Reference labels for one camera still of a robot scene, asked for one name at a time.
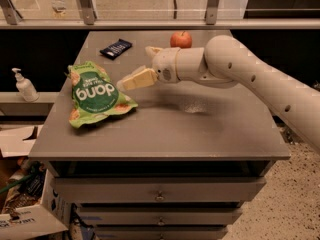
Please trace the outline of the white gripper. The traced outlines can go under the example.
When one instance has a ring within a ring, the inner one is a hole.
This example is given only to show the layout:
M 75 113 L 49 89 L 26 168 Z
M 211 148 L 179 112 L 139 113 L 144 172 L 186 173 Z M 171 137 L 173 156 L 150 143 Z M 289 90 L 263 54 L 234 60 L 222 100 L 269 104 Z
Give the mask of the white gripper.
M 158 80 L 164 83 L 177 83 L 176 58 L 179 48 L 165 48 L 147 46 L 147 56 L 152 59 L 152 68 L 140 66 L 131 74 L 119 80 L 116 87 L 120 91 L 128 91 L 154 85 Z

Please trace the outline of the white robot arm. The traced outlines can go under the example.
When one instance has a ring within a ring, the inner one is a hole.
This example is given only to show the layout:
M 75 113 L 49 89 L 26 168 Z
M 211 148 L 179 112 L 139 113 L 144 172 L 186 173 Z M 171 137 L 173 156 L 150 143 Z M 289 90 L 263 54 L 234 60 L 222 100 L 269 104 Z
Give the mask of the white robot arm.
M 199 48 L 148 46 L 149 68 L 141 66 L 117 82 L 121 91 L 156 82 L 230 88 L 238 83 L 255 94 L 315 151 L 320 152 L 320 92 L 268 65 L 230 35 Z

